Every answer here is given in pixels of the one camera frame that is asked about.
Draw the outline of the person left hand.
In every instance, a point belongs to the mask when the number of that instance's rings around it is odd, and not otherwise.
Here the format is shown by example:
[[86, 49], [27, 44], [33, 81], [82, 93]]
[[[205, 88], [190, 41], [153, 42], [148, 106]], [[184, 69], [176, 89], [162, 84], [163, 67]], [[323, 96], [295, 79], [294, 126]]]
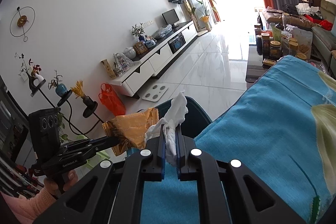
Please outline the person left hand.
[[62, 193], [68, 191], [70, 188], [74, 186], [74, 184], [78, 182], [78, 175], [75, 170], [69, 171], [67, 173], [67, 177], [68, 177], [67, 181], [63, 185], [62, 190], [59, 189], [58, 184], [54, 180], [51, 180], [50, 178], [46, 177], [44, 179], [44, 185], [47, 192], [49, 192], [49, 194], [54, 198], [58, 199]]

